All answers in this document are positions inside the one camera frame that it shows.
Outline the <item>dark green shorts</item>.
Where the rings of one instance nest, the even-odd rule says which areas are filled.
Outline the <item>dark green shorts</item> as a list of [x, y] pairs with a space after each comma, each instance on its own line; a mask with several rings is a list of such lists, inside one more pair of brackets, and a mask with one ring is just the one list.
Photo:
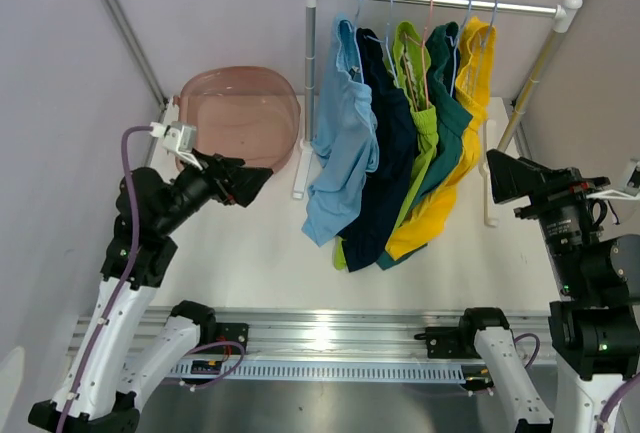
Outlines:
[[[421, 79], [421, 55], [418, 46], [405, 41], [405, 31], [420, 43], [411, 23], [399, 24], [393, 60], [395, 66], [406, 67], [398, 79], [403, 91], [411, 93], [406, 73], [415, 73]], [[410, 113], [417, 130], [418, 154], [394, 230], [377, 260], [383, 270], [401, 263], [441, 234], [456, 201], [456, 188], [449, 180], [462, 156], [462, 136], [471, 121], [470, 113], [449, 96], [453, 68], [451, 40], [457, 32], [458, 24], [450, 22], [436, 27], [426, 40], [428, 92], [433, 106], [424, 109], [423, 86], [414, 86], [413, 93], [417, 96], [410, 99]]]

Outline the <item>yellow shorts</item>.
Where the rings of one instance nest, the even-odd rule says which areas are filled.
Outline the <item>yellow shorts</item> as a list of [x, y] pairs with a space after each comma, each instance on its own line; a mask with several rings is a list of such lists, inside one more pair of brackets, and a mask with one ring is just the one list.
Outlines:
[[479, 129], [488, 119], [496, 27], [477, 17], [464, 27], [436, 27], [426, 41], [430, 99], [437, 119], [437, 156], [410, 211], [392, 233], [381, 259], [390, 267], [439, 236], [453, 210], [457, 187], [481, 158]]

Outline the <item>light blue shorts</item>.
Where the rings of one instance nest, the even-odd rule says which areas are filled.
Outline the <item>light blue shorts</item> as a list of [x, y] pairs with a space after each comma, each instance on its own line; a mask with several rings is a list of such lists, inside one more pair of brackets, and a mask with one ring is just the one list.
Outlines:
[[302, 231], [319, 247], [360, 214], [367, 175], [377, 170], [379, 146], [372, 90], [365, 83], [356, 29], [334, 18], [312, 141], [321, 171], [308, 189]]

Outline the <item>navy blue shorts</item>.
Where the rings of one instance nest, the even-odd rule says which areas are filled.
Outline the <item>navy blue shorts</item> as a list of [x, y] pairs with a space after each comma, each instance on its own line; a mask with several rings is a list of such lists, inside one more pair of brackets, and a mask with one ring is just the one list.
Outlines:
[[394, 84], [374, 32], [356, 33], [364, 79], [372, 90], [377, 119], [379, 163], [366, 177], [359, 216], [340, 233], [346, 268], [355, 272], [375, 263], [385, 250], [409, 190], [417, 132], [408, 99]]

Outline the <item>lime green shorts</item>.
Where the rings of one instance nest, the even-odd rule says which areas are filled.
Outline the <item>lime green shorts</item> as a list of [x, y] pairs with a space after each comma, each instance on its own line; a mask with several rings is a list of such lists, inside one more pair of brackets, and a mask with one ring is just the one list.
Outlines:
[[381, 264], [390, 254], [391, 238], [417, 199], [438, 144], [427, 87], [431, 58], [414, 25], [396, 27], [389, 61], [372, 30], [358, 29], [356, 39], [373, 94], [380, 157], [367, 176], [360, 214], [337, 237], [333, 265], [350, 272]]

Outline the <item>pink wire hanger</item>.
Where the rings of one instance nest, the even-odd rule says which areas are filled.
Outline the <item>pink wire hanger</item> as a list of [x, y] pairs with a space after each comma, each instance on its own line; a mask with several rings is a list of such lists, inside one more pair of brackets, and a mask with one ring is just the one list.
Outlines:
[[429, 14], [427, 16], [427, 20], [425, 22], [425, 26], [423, 29], [423, 33], [422, 33], [422, 37], [421, 37], [421, 42], [419, 43], [417, 40], [415, 40], [414, 38], [412, 38], [408, 32], [404, 32], [404, 38], [405, 41], [410, 41], [412, 43], [414, 43], [416, 46], [419, 47], [419, 51], [420, 51], [420, 59], [421, 59], [421, 68], [422, 68], [422, 75], [421, 75], [421, 79], [418, 80], [417, 79], [417, 74], [409, 72], [406, 73], [407, 75], [407, 79], [409, 80], [409, 84], [411, 87], [411, 93], [413, 94], [413, 90], [414, 90], [414, 86], [419, 86], [420, 84], [423, 86], [423, 90], [424, 90], [424, 109], [429, 109], [431, 108], [433, 105], [430, 101], [429, 98], [429, 92], [428, 92], [428, 79], [427, 79], [427, 72], [428, 72], [428, 68], [426, 65], [426, 52], [427, 52], [427, 48], [426, 48], [426, 40], [427, 40], [427, 33], [428, 33], [428, 29], [430, 27], [431, 21], [432, 21], [432, 17], [433, 17], [433, 11], [434, 11], [434, 0], [429, 0]]

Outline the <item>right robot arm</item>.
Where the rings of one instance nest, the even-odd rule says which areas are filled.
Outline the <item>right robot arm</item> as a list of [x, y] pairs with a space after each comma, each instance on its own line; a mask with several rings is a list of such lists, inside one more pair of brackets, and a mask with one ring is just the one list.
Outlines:
[[608, 200], [625, 195], [574, 167], [551, 169], [496, 149], [486, 159], [495, 203], [529, 199], [514, 214], [539, 222], [559, 286], [548, 317], [556, 405], [542, 401], [499, 308], [468, 308], [456, 326], [428, 327], [415, 338], [431, 358], [482, 360], [512, 432], [611, 432], [639, 383], [639, 237], [601, 238]]

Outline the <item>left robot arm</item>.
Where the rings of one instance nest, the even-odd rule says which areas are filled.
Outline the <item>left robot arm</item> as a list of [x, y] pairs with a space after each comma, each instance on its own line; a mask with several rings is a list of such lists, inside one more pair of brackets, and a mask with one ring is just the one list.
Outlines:
[[177, 251], [172, 233], [210, 201], [248, 207], [273, 171], [241, 159], [197, 153], [164, 181], [151, 167], [125, 174], [113, 238], [89, 328], [54, 397], [31, 407], [29, 424], [47, 432], [133, 432], [155, 389], [191, 352], [243, 344], [217, 337], [212, 308], [183, 300], [133, 362], [126, 360], [140, 320]]

